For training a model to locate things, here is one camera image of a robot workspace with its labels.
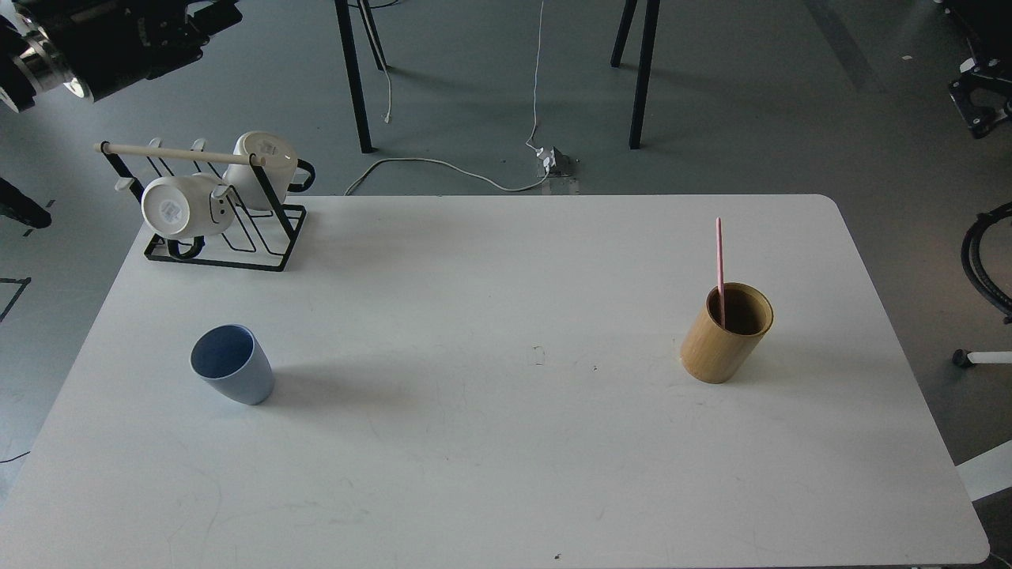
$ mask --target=gray floor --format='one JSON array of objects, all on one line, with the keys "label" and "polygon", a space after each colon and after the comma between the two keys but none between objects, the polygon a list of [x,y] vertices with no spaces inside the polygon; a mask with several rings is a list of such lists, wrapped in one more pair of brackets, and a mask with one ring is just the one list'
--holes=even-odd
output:
[{"label": "gray floor", "polygon": [[[32,279],[0,323],[0,458],[31,448],[141,227],[136,204],[113,191],[116,176],[93,143],[162,137],[188,147],[205,137],[208,150],[228,152],[244,132],[266,130],[317,166],[315,193],[341,193],[373,160],[396,156],[448,160],[524,185],[535,170],[523,143],[538,7],[537,0],[402,0],[376,10],[394,68],[390,125],[382,121],[387,83],[352,12],[380,148],[372,155],[358,151],[334,6],[322,0],[242,2],[244,21],[215,37],[194,65],[95,104],[61,90],[26,113],[0,113],[0,174],[44,206],[55,200],[53,226],[27,236],[26,227],[0,218],[0,277]],[[822,8],[839,16],[835,27],[826,27]],[[642,13],[615,70],[608,58],[619,13],[617,1],[546,2],[535,140],[580,163],[575,180],[534,191],[829,195],[953,461],[1012,438],[1012,374],[948,362],[957,347],[1010,348],[1000,313],[963,276],[958,248],[977,213],[1009,200],[1012,127],[982,141],[965,132],[945,86],[968,54],[937,5],[665,2],[644,147],[635,152],[626,139]],[[866,66],[838,57],[848,36]],[[498,190],[437,166],[391,164],[358,192]],[[985,261],[1012,290],[1012,234],[993,233]],[[7,293],[0,289],[0,304]],[[0,466],[0,502],[22,462]],[[995,551],[1008,555],[1007,524],[1003,535],[989,532]]]}]

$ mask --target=black mug handle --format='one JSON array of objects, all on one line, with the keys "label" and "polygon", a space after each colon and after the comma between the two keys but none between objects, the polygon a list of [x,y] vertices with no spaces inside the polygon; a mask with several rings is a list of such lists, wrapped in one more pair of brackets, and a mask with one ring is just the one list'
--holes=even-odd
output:
[{"label": "black mug handle", "polygon": [[179,242],[174,239],[166,239],[165,245],[169,249],[170,257],[172,257],[173,259],[179,259],[181,261],[185,261],[186,259],[192,259],[193,257],[200,254],[200,251],[203,249],[203,236],[198,235],[194,237],[193,244],[190,245],[189,250],[186,251],[185,253],[179,252]]},{"label": "black mug handle", "polygon": [[288,193],[299,193],[301,191],[306,191],[307,189],[310,188],[311,185],[313,185],[313,181],[316,180],[316,168],[313,167],[313,164],[310,164],[309,162],[303,160],[302,158],[300,158],[299,162],[297,162],[296,164],[300,170],[306,170],[306,172],[309,173],[309,176],[306,178],[306,181],[304,181],[301,184],[300,183],[288,184]]}]

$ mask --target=wooden cup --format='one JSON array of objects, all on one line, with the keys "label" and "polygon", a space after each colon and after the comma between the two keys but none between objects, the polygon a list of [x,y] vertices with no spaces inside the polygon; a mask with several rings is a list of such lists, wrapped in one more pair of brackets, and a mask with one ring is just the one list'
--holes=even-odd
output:
[{"label": "wooden cup", "polygon": [[682,365],[707,384],[730,380],[773,325],[773,307],[759,291],[728,282],[725,297],[727,329],[721,327],[720,297],[714,287],[682,342]]}]

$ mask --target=wooden dowel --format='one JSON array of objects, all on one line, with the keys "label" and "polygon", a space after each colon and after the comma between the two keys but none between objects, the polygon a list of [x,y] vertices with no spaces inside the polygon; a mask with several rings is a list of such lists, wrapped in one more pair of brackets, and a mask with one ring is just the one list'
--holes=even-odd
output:
[{"label": "wooden dowel", "polygon": [[[150,146],[130,146],[124,144],[96,143],[95,152],[102,154],[126,154],[131,156],[149,156],[152,158],[176,158],[195,162],[216,162],[219,164],[250,163],[249,156],[244,154],[222,154],[219,152],[197,152],[195,150],[179,150],[175,148],[153,148]],[[257,166],[266,163],[263,156],[255,156],[253,162]]]}]

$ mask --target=black metal rack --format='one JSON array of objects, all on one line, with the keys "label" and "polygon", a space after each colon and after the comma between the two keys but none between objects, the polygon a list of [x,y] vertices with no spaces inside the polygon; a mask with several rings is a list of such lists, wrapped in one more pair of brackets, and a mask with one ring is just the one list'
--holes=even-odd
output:
[{"label": "black metal rack", "polygon": [[[193,148],[195,149],[197,146],[198,144],[194,143]],[[241,246],[233,243],[233,240],[238,236],[233,235],[234,239],[230,239],[227,234],[228,232],[224,232],[220,234],[220,236],[227,249],[235,253],[235,255],[233,255],[234,257],[244,258],[246,255],[249,255],[249,257],[246,257],[244,260],[208,257],[200,258],[196,255],[201,252],[204,239],[203,237],[195,237],[193,238],[193,243],[189,244],[191,252],[194,251],[193,247],[196,247],[195,252],[193,252],[193,256],[187,258],[186,254],[188,253],[173,256],[170,251],[174,249],[174,252],[178,254],[179,243],[167,240],[159,235],[154,235],[152,237],[148,246],[144,249],[144,255],[153,261],[226,266],[253,270],[284,270],[284,267],[288,263],[288,259],[291,257],[291,251],[296,246],[296,241],[298,241],[300,232],[303,229],[303,224],[306,220],[306,208],[299,205],[282,205],[278,201],[270,180],[267,178],[267,174],[260,165],[260,159],[256,156],[256,154],[250,154],[248,156],[222,155],[204,153],[202,150],[183,151],[162,149],[153,146],[134,147],[112,145],[107,141],[95,145],[95,150],[105,156],[105,159],[108,160],[112,169],[119,175],[120,182],[117,184],[117,187],[120,189],[130,189],[131,193],[133,193],[137,198],[138,204],[141,202],[145,186],[141,184],[140,179],[135,176],[131,169],[126,166],[126,163],[123,162],[120,154],[144,156],[147,158],[148,163],[154,169],[158,177],[163,175],[162,169],[168,172],[168,175],[170,176],[175,175],[172,168],[165,162],[166,158],[186,159],[191,161],[197,172],[203,171],[200,169],[200,163],[204,163],[219,178],[221,178],[222,175],[219,173],[218,169],[215,168],[216,163],[243,163],[238,162],[236,159],[245,158],[246,161],[248,161],[250,168],[253,169],[257,181],[260,182],[260,188],[263,190],[264,196],[270,204],[271,211],[266,214],[250,213],[249,209],[247,209],[246,205],[243,202],[242,197],[239,195],[239,192],[229,192],[226,198],[228,199],[229,207],[232,208],[232,211],[235,214],[235,223],[233,226],[238,224],[247,243],[242,243]],[[159,166],[155,163],[154,159],[158,160],[162,166],[161,168],[159,168]],[[268,223],[275,225],[275,227],[261,228],[260,224],[267,222],[267,220],[272,220],[272,222]],[[271,233],[277,234],[278,232],[276,228],[280,228],[283,233],[279,236],[279,241],[274,243],[274,247],[272,248],[271,244],[268,243],[268,239],[264,236],[264,233],[268,231],[268,229],[273,229]],[[274,249],[283,249],[283,251],[275,251]],[[255,259],[263,259],[263,261],[257,262]]]}]

